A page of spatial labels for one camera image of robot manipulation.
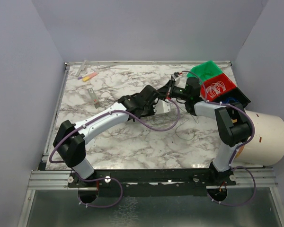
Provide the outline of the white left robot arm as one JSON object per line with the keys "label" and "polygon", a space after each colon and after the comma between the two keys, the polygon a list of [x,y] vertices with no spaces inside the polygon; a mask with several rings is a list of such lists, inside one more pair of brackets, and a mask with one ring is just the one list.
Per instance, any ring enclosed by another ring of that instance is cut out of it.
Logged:
{"label": "white left robot arm", "polygon": [[152,109],[159,95],[154,87],[147,85],[139,93],[122,96],[111,107],[93,117],[77,123],[64,121],[54,139],[54,151],[81,178],[89,178],[94,174],[94,168],[86,158],[86,145],[111,127],[141,117]]}

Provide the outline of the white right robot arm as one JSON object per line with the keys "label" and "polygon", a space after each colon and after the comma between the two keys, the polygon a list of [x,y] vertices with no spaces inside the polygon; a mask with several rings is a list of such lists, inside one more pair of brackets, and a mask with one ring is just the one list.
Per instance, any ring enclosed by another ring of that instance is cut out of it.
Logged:
{"label": "white right robot arm", "polygon": [[249,143],[255,135],[254,123],[241,103],[211,102],[205,84],[196,77],[189,77],[184,88],[177,87],[176,81],[170,79],[158,92],[160,98],[183,100],[186,111],[191,115],[216,120],[221,145],[210,167],[218,173],[230,170],[239,148]]}

